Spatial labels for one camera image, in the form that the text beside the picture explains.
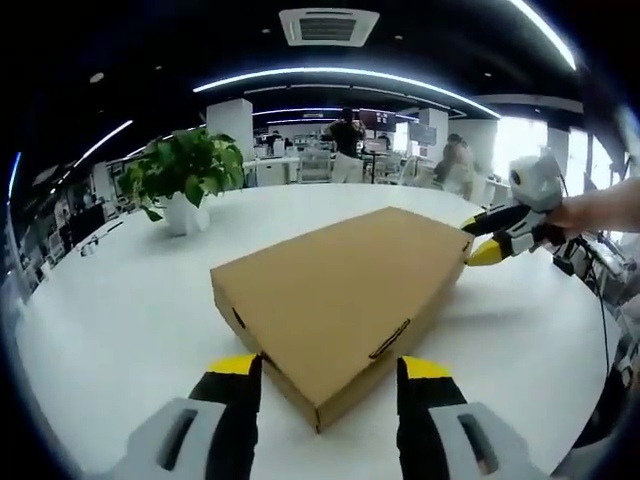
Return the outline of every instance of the white wall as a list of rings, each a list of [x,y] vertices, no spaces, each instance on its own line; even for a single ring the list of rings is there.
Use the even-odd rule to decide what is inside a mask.
[[[457,133],[466,140],[474,162],[482,171],[491,172],[493,147],[498,132],[498,120],[449,120],[449,134]]]
[[[207,107],[207,132],[226,133],[236,140],[245,159],[253,154],[253,104],[244,98]]]

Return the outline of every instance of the box flap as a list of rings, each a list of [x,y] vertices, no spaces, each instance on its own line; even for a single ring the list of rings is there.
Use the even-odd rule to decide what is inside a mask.
[[[470,243],[448,225],[385,208],[211,275],[277,369],[321,405],[403,335],[460,270]]]

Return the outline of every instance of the ceiling light strip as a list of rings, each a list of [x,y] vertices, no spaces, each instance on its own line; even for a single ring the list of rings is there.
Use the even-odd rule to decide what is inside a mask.
[[[16,161],[13,162],[13,170],[11,171],[11,178],[9,179],[9,196],[7,197],[7,204],[11,200],[11,192],[13,192],[13,182],[16,180],[16,173],[18,172],[18,164],[22,158],[22,152],[18,152],[16,155]]]
[[[91,147],[89,150],[87,150],[85,152],[85,154],[82,156],[82,158],[80,158],[80,160],[78,160],[76,163],[73,164],[73,168],[76,168],[78,165],[80,165],[80,163],[85,160],[89,155],[91,155],[93,152],[95,152],[98,148],[100,148],[102,145],[104,145],[106,142],[109,141],[109,139],[115,135],[117,135],[118,133],[120,133],[122,130],[124,130],[125,128],[127,128],[129,125],[131,125],[133,123],[133,120],[128,120],[126,122],[124,122],[122,125],[120,125],[118,128],[116,128],[115,130],[113,130],[112,132],[108,133],[107,135],[105,135],[105,137],[100,140],[98,143],[96,143],[93,147]]]
[[[272,122],[267,122],[268,124],[276,124],[276,123],[298,123],[298,122],[335,122],[338,120],[337,118],[292,118],[289,120],[273,120]]]
[[[549,26],[547,22],[543,20],[543,18],[527,5],[523,0],[508,0],[511,4],[520,10],[524,16],[526,16],[531,22],[538,27],[538,29],[543,33],[547,39],[553,44],[554,47],[560,52],[560,55],[566,60],[569,66],[575,70],[576,62],[571,54],[571,50],[569,47],[560,39],[560,36]]]
[[[265,88],[256,88],[255,90],[245,90],[245,95],[249,95],[251,93],[260,93],[260,92],[268,92],[270,90],[285,90],[287,88],[286,85],[279,85],[277,87],[265,87]]]
[[[370,110],[372,112],[382,112],[382,113],[388,113],[391,115],[395,115],[398,118],[404,118],[407,120],[414,120],[414,121],[419,121],[416,117],[410,117],[408,115],[400,115],[399,113],[395,113],[395,112],[389,112],[387,110],[378,110],[375,108],[364,108],[363,110]],[[280,110],[267,110],[264,112],[255,112],[253,113],[254,117],[260,116],[260,115],[271,115],[271,114],[276,114],[276,113],[293,113],[293,112],[307,112],[307,111],[314,111],[314,112],[340,112],[342,111],[342,108],[339,107],[306,107],[306,108],[284,108],[284,109],[280,109]],[[360,111],[360,109],[358,108],[354,108],[353,109],[354,112],[358,112]]]
[[[144,147],[146,147],[146,145],[143,145],[140,148],[136,148],[133,152],[131,152],[129,155],[127,155],[124,158],[129,158],[129,157],[133,157],[136,153],[141,152],[142,150],[144,150]]]
[[[434,102],[432,100],[427,100],[426,98],[420,98],[420,97],[416,97],[413,95],[407,95],[406,93],[399,93],[399,92],[392,92],[390,90],[383,90],[380,88],[370,88],[370,87],[358,87],[355,85],[333,85],[333,84],[329,84],[329,83],[300,83],[300,84],[296,84],[296,85],[290,85],[291,88],[343,88],[343,89],[353,89],[353,90],[364,90],[366,92],[375,92],[375,93],[383,93],[385,95],[391,95],[394,97],[399,97],[399,98],[403,98],[403,99],[410,99],[410,100],[416,100],[418,102],[423,102],[423,103],[428,103],[429,105],[433,105],[435,107],[441,108],[443,110],[453,110],[454,112],[460,112],[459,110],[456,110],[455,108],[450,107],[449,105],[443,105],[442,103],[438,103],[438,102]],[[273,88],[278,88],[278,89],[284,89],[287,88],[286,86],[281,86],[281,87],[273,87]],[[252,92],[258,92],[260,90],[247,90],[244,93],[247,93],[249,91]]]
[[[60,185],[62,182],[65,181],[65,179],[71,174],[71,170],[67,171],[67,173],[65,173],[62,178],[60,178],[60,180],[58,180],[58,185]]]
[[[393,80],[396,82],[406,83],[408,85],[413,85],[416,87],[424,88],[426,90],[431,90],[433,92],[441,93],[443,95],[447,95],[451,98],[455,98],[463,103],[471,105],[495,118],[500,118],[500,114],[494,112],[490,108],[485,107],[484,105],[480,105],[473,100],[463,97],[462,95],[458,95],[457,93],[450,92],[449,90],[445,90],[444,88],[438,87],[436,85],[431,85],[429,83],[421,82],[419,80],[414,80],[412,78],[400,77],[398,75],[392,75],[390,73],[383,72],[373,72],[370,70],[359,70],[355,68],[342,68],[342,67],[294,67],[294,68],[279,68],[275,70],[264,70],[262,72],[253,72],[246,73],[244,75],[238,75],[235,77],[224,78],[222,80],[217,80],[215,82],[207,83],[205,85],[201,85],[197,88],[194,88],[193,91],[198,93],[204,90],[210,90],[212,88],[220,87],[223,85],[228,85],[230,83],[242,82],[244,80],[250,80],[253,78],[260,77],[269,77],[275,75],[289,75],[294,73],[337,73],[343,75],[360,75],[365,77],[375,77],[375,78],[383,78],[385,80]]]

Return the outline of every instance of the white flower pot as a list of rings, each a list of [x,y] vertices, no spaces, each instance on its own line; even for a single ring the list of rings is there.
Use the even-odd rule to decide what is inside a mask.
[[[163,198],[162,203],[166,207],[162,213],[173,235],[193,235],[209,228],[209,212],[196,208],[183,193],[176,192],[171,198]]]

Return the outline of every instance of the human hand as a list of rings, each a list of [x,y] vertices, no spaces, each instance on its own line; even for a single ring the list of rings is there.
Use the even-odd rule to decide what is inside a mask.
[[[567,239],[575,238],[589,228],[588,208],[584,197],[568,197],[547,215],[547,223],[565,229]]]

